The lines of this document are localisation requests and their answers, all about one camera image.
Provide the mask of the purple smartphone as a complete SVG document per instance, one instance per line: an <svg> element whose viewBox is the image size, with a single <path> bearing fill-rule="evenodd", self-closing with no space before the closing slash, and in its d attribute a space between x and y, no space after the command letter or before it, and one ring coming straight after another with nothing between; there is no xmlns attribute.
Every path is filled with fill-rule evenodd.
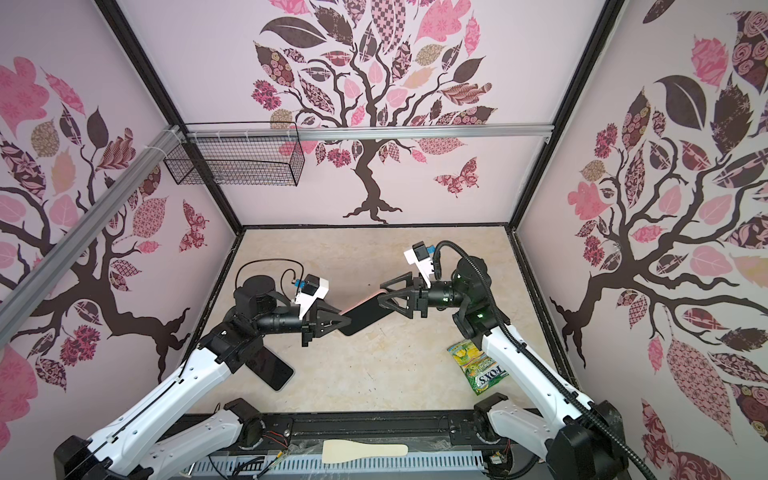
<svg viewBox="0 0 768 480"><path fill-rule="evenodd" d="M379 306L378 298L377 304L364 304L348 313L346 316L351 319L351 323L348 326L339 329L339 331L345 336L355 335L391 313L392 311L383 309Z"/></svg>

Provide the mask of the pink phone case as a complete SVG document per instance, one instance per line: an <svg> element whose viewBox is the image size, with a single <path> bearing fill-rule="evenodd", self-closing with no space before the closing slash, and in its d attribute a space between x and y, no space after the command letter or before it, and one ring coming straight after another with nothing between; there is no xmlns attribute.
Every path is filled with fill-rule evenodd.
<svg viewBox="0 0 768 480"><path fill-rule="evenodd" d="M348 313L350 313L352 310L354 310L354 309L356 309L356 308L358 308L358 307L361 307L361 306L362 306L362 305L364 305L364 304L368 304L368 303L374 303L374 304L377 304L377 303L378 303L378 298L379 298L381 295L385 294L386 292L387 292L387 290L386 290L386 289L378 289L378 290L376 290L375 292L373 292L373 293L371 293L370 295L368 295L368 296L367 296L366 298L364 298L363 300L360 300L359 302L357 302L356 304L352 305L351 307L349 307L349 308L346 308L345 310L341 311L341 312L340 312L340 314L341 314L341 315L343 315L343 316L346 316L346 315L347 315Z"/></svg>

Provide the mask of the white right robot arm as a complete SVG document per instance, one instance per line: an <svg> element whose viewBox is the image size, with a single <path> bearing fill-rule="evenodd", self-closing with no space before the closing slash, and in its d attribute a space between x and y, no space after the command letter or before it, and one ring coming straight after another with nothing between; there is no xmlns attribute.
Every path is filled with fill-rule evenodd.
<svg viewBox="0 0 768 480"><path fill-rule="evenodd" d="M630 458L618 411L607 401L595 403L549 367L498 309L490 286L485 262L465 256L447 281L407 272L382 283L379 304L407 318L452 310L464 338L533 401L534 411L502 394L476 404L482 440L509 440L525 448L555 479L627 478Z"/></svg>

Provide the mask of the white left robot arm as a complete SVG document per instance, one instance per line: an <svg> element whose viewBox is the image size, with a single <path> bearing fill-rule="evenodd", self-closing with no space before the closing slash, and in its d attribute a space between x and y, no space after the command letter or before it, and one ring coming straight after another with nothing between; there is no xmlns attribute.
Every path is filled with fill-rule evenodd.
<svg viewBox="0 0 768 480"><path fill-rule="evenodd" d="M168 479L184 467L240 441L254 444L260 413L243 399L168 439L162 436L214 387L250 365L273 334L301 336L304 346L350 324L324 298L327 280L299 281L293 300L274 279L256 275L233 293L235 304L206 334L189 358L127 412L89 438L71 436L54 452L58 479Z"/></svg>

